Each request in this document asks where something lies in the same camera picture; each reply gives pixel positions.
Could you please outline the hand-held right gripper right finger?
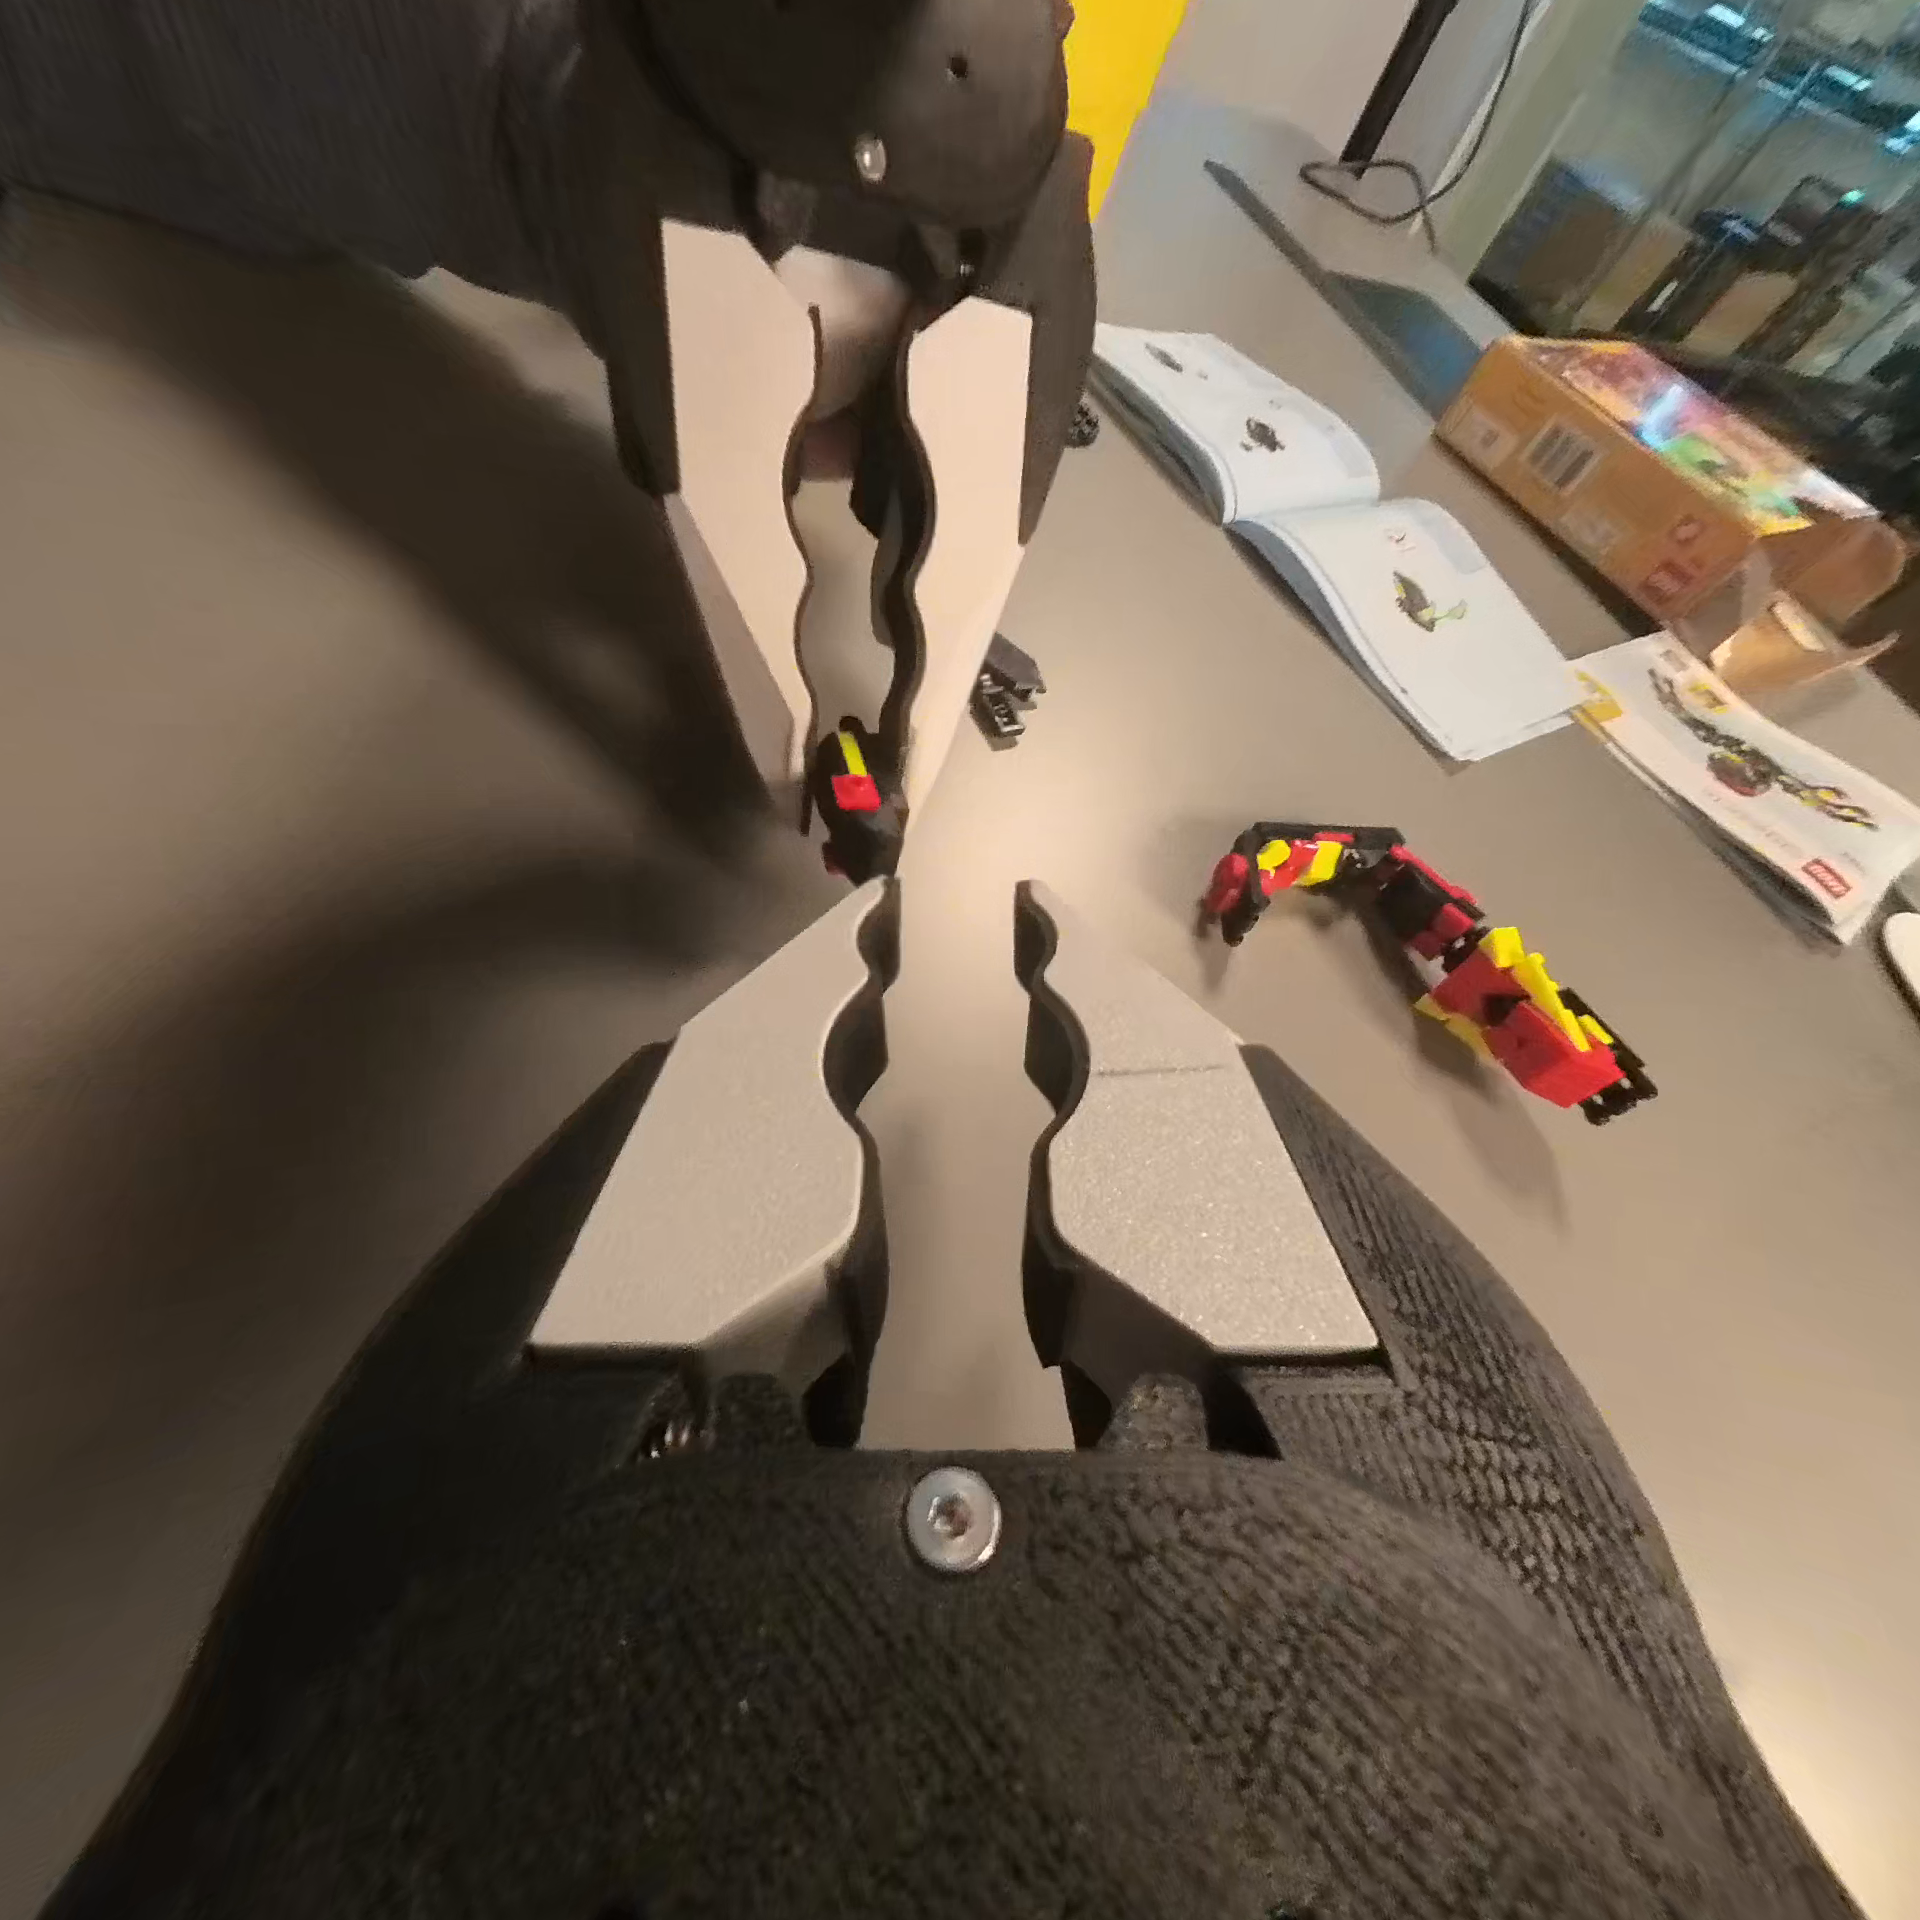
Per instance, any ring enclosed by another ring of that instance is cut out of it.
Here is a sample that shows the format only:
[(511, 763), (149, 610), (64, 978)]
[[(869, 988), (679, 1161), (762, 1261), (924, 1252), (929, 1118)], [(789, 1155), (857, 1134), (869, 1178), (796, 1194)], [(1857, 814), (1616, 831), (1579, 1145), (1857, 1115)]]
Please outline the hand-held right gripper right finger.
[(1037, 880), (1015, 887), (1015, 978), (1050, 1111), (1022, 1309), (1075, 1446), (1152, 1383), (1213, 1450), (1276, 1450), (1251, 1378), (1381, 1385), (1381, 1336), (1234, 1030)]

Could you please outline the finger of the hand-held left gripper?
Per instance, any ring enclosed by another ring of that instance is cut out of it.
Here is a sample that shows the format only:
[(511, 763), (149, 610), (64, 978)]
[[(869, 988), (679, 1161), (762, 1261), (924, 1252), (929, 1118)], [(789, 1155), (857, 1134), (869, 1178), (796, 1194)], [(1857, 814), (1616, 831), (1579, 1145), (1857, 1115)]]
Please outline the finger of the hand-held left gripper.
[(789, 468), (818, 378), (818, 325), (748, 234), (661, 221), (679, 486), (661, 512), (744, 750), (787, 822), (818, 708), (799, 663), (807, 551)]
[(1022, 564), (1033, 321), (966, 299), (898, 358), (901, 493), (879, 551), (891, 683), (879, 737), (907, 817), (947, 763)]

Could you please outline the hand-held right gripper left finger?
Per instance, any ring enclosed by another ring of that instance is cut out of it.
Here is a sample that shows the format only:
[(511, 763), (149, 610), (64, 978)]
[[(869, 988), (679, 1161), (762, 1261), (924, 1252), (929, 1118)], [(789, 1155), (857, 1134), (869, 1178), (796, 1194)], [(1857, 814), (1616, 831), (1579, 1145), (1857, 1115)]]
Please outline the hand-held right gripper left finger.
[(538, 1361), (653, 1361), (694, 1394), (772, 1378), (824, 1446), (857, 1444), (888, 1309), (879, 1149), (893, 880), (692, 1016), (528, 1329)]

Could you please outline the yellow plastic bin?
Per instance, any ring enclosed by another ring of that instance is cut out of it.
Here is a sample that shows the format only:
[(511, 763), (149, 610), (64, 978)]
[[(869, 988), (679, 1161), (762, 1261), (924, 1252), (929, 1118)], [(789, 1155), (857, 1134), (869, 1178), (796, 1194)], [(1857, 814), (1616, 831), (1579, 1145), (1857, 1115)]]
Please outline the yellow plastic bin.
[(1067, 131), (1089, 145), (1089, 221), (1152, 102), (1189, 2), (1067, 2)]

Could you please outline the small black red yellow brick piece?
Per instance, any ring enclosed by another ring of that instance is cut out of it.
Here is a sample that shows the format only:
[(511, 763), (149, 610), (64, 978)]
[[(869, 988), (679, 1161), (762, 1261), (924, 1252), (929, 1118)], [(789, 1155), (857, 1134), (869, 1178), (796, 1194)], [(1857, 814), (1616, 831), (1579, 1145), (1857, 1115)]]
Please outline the small black red yellow brick piece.
[(907, 806), (881, 742), (857, 718), (842, 716), (807, 769), (807, 802), (824, 822), (824, 861), (850, 886), (898, 873)]

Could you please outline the person's left forearm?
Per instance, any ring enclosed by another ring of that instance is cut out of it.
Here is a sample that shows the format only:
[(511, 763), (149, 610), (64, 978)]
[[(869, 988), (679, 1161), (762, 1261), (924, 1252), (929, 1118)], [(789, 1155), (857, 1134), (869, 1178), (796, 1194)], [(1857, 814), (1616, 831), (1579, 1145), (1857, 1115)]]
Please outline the person's left forearm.
[(4, 188), (592, 327), (593, 2), (4, 2)]

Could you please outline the black hinge brick plate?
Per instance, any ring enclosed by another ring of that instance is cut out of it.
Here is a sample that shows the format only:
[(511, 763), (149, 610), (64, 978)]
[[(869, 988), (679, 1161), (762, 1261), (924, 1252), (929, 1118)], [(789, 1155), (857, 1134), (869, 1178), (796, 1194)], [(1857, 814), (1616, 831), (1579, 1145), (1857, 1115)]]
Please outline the black hinge brick plate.
[(1037, 660), (1033, 660), (1006, 633), (996, 633), (969, 691), (976, 733), (990, 742), (993, 750), (1006, 750), (1025, 735), (1025, 718), (1040, 696), (1046, 677)]

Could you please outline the red black yellow brick model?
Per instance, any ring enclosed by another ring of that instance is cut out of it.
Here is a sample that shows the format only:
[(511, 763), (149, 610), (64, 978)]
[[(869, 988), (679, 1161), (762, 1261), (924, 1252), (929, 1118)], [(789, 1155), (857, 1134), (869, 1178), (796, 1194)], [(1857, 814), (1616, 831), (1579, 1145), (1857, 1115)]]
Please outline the red black yellow brick model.
[(1238, 948), (1287, 893), (1319, 893), (1357, 914), (1420, 989), (1414, 1014), (1532, 1099), (1590, 1127), (1656, 1101), (1646, 1062), (1620, 1033), (1400, 831), (1251, 822), (1212, 865), (1199, 923)]

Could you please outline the open pale blue instruction booklet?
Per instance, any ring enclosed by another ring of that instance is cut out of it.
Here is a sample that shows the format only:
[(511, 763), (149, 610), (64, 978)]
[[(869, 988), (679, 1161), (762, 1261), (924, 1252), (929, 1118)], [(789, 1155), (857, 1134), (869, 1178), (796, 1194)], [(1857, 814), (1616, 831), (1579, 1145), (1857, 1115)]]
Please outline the open pale blue instruction booklet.
[(1569, 723), (1569, 660), (1452, 512), (1381, 493), (1343, 415), (1212, 332), (1096, 325), (1089, 374), (1434, 755), (1488, 761)]

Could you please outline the black monitor stand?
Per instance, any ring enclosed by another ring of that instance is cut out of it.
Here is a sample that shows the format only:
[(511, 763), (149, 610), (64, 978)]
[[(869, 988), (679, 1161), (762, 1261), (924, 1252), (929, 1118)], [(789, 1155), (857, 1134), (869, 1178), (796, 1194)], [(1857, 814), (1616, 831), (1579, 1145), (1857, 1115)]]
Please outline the black monitor stand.
[(1337, 152), (1337, 167), (1357, 169), (1381, 156), (1384, 139), (1400, 114), (1414, 82), (1460, 2), (1414, 2), (1388, 63), (1372, 84), (1350, 133)]

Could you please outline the cardboard toy brick box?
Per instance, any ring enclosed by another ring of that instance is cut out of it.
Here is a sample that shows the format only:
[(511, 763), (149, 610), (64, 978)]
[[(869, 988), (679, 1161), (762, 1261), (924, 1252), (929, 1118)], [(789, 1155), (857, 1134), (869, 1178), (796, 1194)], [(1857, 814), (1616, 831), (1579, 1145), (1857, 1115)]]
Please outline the cardboard toy brick box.
[(1915, 640), (1915, 541), (1643, 345), (1485, 345), (1434, 437), (1743, 696)]

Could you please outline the dragon cover instruction booklet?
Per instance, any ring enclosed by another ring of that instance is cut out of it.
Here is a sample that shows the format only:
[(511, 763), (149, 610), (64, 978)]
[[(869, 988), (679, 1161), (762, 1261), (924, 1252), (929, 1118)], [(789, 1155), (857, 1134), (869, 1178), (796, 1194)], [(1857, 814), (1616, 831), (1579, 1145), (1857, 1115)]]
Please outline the dragon cover instruction booklet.
[(1915, 865), (1915, 802), (1786, 733), (1673, 638), (1569, 663), (1579, 726), (1756, 887), (1851, 944)]

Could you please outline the metal storage shelf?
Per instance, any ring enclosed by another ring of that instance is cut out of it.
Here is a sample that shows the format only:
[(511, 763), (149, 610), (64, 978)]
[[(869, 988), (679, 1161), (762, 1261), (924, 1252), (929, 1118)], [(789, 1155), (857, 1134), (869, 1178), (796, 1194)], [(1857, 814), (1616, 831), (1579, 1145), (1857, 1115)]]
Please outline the metal storage shelf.
[(1527, 332), (1890, 377), (1915, 345), (1915, 2), (1634, 2), (1468, 283)]

